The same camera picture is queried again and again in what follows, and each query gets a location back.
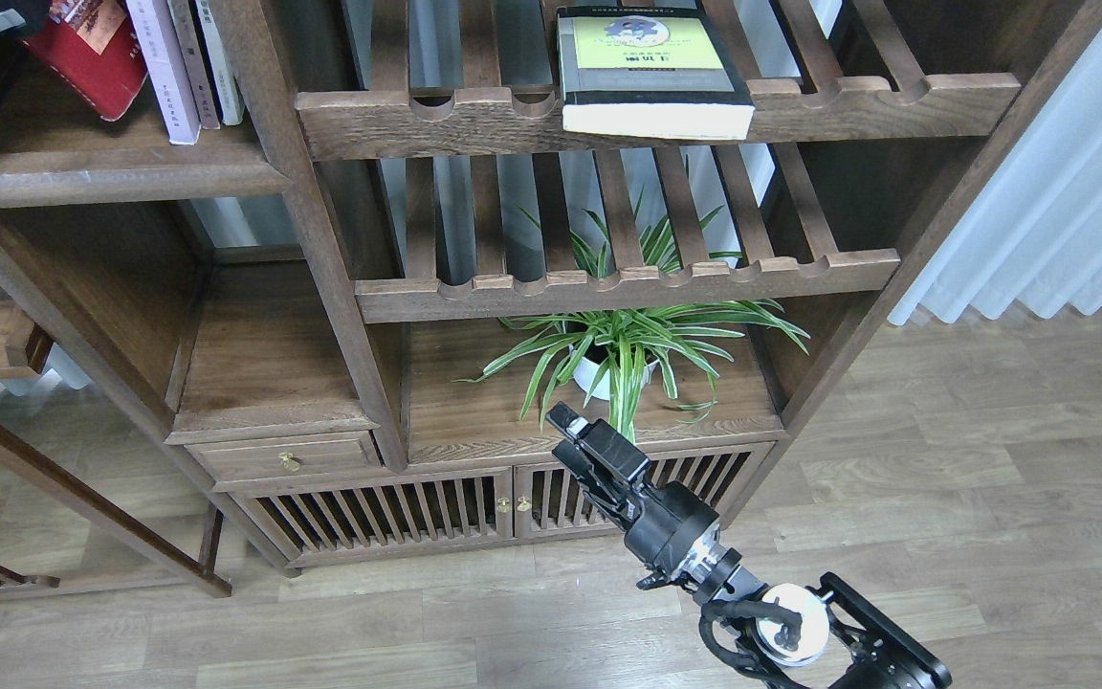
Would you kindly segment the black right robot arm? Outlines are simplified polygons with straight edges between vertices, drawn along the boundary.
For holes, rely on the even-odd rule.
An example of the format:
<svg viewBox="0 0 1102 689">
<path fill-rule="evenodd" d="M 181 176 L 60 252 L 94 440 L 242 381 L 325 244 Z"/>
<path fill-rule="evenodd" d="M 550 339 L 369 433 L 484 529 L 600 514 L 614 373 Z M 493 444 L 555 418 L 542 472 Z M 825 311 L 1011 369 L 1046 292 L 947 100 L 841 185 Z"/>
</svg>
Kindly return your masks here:
<svg viewBox="0 0 1102 689">
<path fill-rule="evenodd" d="M 606 420 L 590 422 L 565 403 L 545 418 L 563 435 L 555 457 L 648 569 L 638 588 L 689 592 L 701 640 L 732 670 L 792 688 L 787 668 L 817 661 L 839 638 L 851 663 L 838 688 L 952 685 L 944 663 L 839 575 L 827 572 L 815 588 L 771 586 L 753 575 L 737 550 L 720 543 L 719 513 L 678 481 L 655 487 L 646 477 L 650 459 Z"/>
</svg>

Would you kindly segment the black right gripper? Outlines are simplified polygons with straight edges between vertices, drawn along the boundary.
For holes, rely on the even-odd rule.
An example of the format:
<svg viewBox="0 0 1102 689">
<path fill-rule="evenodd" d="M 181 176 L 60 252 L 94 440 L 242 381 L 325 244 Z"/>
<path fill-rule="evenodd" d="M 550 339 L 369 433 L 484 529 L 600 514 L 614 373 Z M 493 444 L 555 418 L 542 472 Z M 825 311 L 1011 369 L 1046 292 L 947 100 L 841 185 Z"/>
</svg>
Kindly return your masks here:
<svg viewBox="0 0 1102 689">
<path fill-rule="evenodd" d="M 545 412 L 563 437 L 554 455 L 586 497 L 625 532 L 625 547 L 656 575 L 707 575 L 723 557 L 719 513 L 679 481 L 657 488 L 638 448 L 606 420 L 590 422 L 568 403 Z"/>
</svg>

